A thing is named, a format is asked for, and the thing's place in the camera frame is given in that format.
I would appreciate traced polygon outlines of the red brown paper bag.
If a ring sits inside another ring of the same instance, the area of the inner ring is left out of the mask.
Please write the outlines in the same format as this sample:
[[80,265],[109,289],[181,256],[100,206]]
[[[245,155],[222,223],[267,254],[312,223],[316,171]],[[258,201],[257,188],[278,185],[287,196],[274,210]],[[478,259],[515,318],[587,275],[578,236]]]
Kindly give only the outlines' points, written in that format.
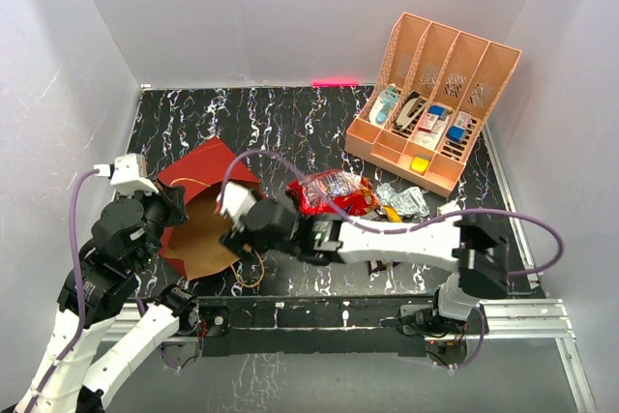
[[221,182],[234,158],[231,149],[213,137],[158,175],[166,185],[185,189],[189,219],[164,232],[161,256],[187,280],[216,275],[239,261],[220,243],[232,221],[216,213]]

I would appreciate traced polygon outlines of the red large candy bag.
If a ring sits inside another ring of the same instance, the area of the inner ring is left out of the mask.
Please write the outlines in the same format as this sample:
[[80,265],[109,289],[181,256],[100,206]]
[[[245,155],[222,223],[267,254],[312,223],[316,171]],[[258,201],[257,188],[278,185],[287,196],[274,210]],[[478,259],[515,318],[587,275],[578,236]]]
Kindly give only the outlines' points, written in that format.
[[372,186],[367,177],[341,169],[329,169],[309,176],[306,181],[290,183],[286,195],[307,216],[334,214],[335,210],[328,200],[349,216],[364,216],[379,207]]

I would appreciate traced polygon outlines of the yellow candy packet back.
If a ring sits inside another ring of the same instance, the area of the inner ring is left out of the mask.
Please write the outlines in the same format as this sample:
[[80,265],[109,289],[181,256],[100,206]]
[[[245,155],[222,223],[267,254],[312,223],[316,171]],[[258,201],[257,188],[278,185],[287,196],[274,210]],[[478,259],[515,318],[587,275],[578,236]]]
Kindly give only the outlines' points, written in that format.
[[389,222],[402,222],[401,216],[393,207],[384,205],[382,211]]

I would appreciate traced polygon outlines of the silver white snack packet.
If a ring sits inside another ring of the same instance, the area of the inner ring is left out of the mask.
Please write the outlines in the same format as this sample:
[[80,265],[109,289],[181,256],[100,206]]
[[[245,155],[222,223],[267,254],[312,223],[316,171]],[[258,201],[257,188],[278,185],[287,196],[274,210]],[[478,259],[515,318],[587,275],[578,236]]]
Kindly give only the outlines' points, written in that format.
[[381,213],[385,213],[386,208],[390,207],[401,218],[429,216],[429,206],[418,187],[410,187],[397,192],[389,183],[383,183],[376,188],[375,195],[378,198]]

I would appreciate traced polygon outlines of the purple brown candy packet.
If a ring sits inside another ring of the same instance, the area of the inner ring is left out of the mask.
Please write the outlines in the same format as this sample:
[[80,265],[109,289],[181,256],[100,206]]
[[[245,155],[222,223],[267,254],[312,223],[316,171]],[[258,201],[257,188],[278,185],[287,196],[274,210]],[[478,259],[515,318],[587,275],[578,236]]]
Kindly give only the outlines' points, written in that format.
[[399,262],[372,260],[368,263],[368,272],[370,274],[380,273],[386,271],[389,268],[394,268],[399,265]]

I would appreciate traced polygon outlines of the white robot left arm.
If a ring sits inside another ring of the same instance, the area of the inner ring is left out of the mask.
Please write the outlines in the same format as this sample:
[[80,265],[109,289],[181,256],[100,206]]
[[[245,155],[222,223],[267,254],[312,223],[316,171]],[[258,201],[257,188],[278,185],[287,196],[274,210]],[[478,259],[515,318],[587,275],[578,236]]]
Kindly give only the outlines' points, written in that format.
[[40,366],[11,412],[104,412],[149,355],[199,323],[197,298],[176,284],[148,305],[105,354],[103,337],[137,288],[137,273],[158,255],[168,227],[188,218],[185,189],[157,184],[108,203],[82,247],[58,297],[54,329]]

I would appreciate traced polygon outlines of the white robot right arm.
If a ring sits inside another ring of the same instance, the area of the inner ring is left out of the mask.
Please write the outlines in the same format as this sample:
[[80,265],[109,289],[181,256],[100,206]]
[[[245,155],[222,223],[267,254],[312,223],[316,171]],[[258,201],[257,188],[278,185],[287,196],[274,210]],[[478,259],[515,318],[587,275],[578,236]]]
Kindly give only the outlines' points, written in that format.
[[337,215],[303,216],[270,198],[224,202],[219,213],[232,221],[221,243],[234,252],[279,251],[316,266],[387,261],[448,272],[431,307],[399,314],[395,324],[405,333],[460,333],[481,301],[508,294],[508,273],[499,258],[505,242],[484,231],[474,215],[452,212],[429,226],[346,221]]

